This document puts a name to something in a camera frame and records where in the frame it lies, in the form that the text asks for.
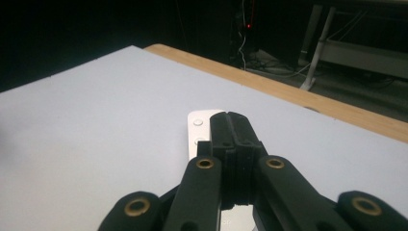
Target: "metal leg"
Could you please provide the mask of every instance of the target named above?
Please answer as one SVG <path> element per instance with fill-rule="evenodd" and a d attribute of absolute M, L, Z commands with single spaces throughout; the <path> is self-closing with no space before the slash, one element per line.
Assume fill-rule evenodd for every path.
<path fill-rule="evenodd" d="M 310 64 L 309 71 L 307 73 L 307 77 L 305 82 L 300 86 L 302 90 L 309 90 L 312 85 L 315 83 L 315 78 L 313 77 L 315 74 L 316 66 L 318 65 L 318 61 L 320 58 L 321 51 L 324 47 L 324 43 L 326 42 L 327 34 L 329 32 L 330 24 L 333 20 L 334 13 L 336 12 L 336 8 L 330 8 L 329 15 L 327 16 L 326 23 L 323 27 L 323 32 L 319 38 L 318 46 L 316 47 L 315 55 L 313 56 L 312 63 Z"/>

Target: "white table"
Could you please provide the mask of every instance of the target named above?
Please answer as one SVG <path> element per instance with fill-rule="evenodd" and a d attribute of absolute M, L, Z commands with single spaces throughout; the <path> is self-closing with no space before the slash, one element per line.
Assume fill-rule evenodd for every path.
<path fill-rule="evenodd" d="M 123 195 L 167 192 L 204 109 L 247 116 L 321 194 L 364 191 L 408 217 L 408 143 L 128 47 L 0 94 L 0 230 L 96 230 Z"/>

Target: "wooden table edge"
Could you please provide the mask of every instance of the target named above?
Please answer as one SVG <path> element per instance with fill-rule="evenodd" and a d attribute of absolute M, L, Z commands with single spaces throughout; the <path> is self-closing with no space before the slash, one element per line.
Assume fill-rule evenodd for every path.
<path fill-rule="evenodd" d="M 180 64 L 214 74 L 324 115 L 359 126 L 383 136 L 408 142 L 408 123 L 357 108 L 340 101 L 300 90 L 233 66 L 221 64 L 163 44 L 153 44 L 144 50 Z"/>

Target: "desk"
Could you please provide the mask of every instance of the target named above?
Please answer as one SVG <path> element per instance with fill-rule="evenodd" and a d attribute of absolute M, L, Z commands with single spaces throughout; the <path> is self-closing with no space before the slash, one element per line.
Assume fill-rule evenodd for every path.
<path fill-rule="evenodd" d="M 204 109 L 247 116 L 268 153 L 291 160 L 328 198 L 364 191 L 407 217 L 406 125 L 394 121 L 399 132 L 384 134 L 401 136 L 391 139 L 341 119 L 393 120 L 296 92 L 162 45 L 3 92 L 0 230 L 96 230 L 123 195 L 167 192 L 188 162 L 187 114 Z M 350 113 L 327 116 L 342 109 Z"/>

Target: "white table surface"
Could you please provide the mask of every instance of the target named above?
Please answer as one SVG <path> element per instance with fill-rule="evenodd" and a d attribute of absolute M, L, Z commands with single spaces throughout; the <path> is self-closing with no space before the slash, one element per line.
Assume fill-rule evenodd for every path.
<path fill-rule="evenodd" d="M 0 230 L 96 230 L 123 195 L 162 195 L 189 159 L 188 113 L 206 109 L 247 116 L 321 194 L 408 217 L 408 143 L 128 47 L 0 94 Z"/>

